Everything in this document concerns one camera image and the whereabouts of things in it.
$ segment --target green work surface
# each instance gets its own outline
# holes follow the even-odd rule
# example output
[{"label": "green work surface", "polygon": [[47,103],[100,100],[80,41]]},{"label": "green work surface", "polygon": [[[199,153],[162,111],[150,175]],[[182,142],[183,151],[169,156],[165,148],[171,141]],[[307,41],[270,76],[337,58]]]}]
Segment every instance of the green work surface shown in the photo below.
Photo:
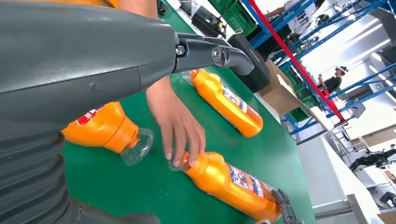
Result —
[{"label": "green work surface", "polygon": [[[192,32],[171,7],[164,19],[178,31]],[[221,153],[230,164],[274,188],[285,190],[297,216],[306,224],[315,223],[294,140],[229,69],[208,70],[218,74],[231,90],[263,116],[264,128],[255,137],[242,137],[180,74],[171,75],[176,94],[206,131],[206,150]],[[255,223],[199,190],[184,173],[168,168],[160,129],[149,111],[144,92],[121,100],[121,104],[134,123],[154,131],[150,153],[141,163],[127,167],[118,154],[104,148],[66,143],[63,155],[73,197],[114,216],[152,212],[163,224]]]}]

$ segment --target gray robotic arm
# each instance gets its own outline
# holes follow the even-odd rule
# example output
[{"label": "gray robotic arm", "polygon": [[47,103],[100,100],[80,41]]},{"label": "gray robotic arm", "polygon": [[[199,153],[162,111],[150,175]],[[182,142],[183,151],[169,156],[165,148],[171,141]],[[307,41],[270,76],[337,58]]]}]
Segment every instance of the gray robotic arm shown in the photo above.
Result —
[{"label": "gray robotic arm", "polygon": [[60,131],[170,73],[209,65],[253,69],[222,40],[129,12],[0,1],[1,223],[144,223],[146,216],[114,218],[70,198]]}]

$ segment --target bolt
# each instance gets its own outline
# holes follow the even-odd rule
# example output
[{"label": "bolt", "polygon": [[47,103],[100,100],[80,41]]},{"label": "bolt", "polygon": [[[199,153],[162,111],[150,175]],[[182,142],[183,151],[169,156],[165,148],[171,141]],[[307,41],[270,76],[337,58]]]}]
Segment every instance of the bolt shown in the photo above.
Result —
[{"label": "bolt", "polygon": [[217,62],[221,58],[221,50],[219,47],[215,47],[212,50],[212,59],[213,61]]},{"label": "bolt", "polygon": [[179,45],[179,46],[176,47],[176,54],[177,55],[182,55],[184,53],[185,53],[185,48],[183,46]]},{"label": "bolt", "polygon": [[89,83],[89,88],[90,89],[95,89],[95,87],[96,87],[96,83],[94,82],[94,83]]}]

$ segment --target hand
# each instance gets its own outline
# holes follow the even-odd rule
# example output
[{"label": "hand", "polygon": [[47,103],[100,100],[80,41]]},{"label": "hand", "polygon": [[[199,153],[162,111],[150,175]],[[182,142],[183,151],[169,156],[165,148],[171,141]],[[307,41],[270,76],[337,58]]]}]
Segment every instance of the hand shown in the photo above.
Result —
[{"label": "hand", "polygon": [[174,137],[176,151],[173,164],[177,167],[180,165],[188,141],[188,163],[194,165],[198,155],[206,147],[205,131],[173,91],[170,78],[165,77],[149,87],[146,98],[150,111],[161,128],[166,159],[172,158]]}]

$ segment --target cardboard box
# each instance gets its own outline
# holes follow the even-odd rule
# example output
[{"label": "cardboard box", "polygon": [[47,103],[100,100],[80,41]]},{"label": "cardboard box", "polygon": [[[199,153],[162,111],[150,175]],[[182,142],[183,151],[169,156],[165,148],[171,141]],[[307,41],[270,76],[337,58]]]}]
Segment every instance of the cardboard box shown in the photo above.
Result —
[{"label": "cardboard box", "polygon": [[331,130],[334,127],[332,122],[330,122],[325,114],[318,108],[313,111],[296,97],[290,80],[271,60],[265,64],[269,68],[269,85],[260,90],[260,96],[265,102],[281,115],[289,113],[298,107],[302,107],[325,129]]},{"label": "cardboard box", "polygon": [[387,212],[378,214],[378,217],[385,223],[385,224],[395,224],[396,223],[396,212]]}]

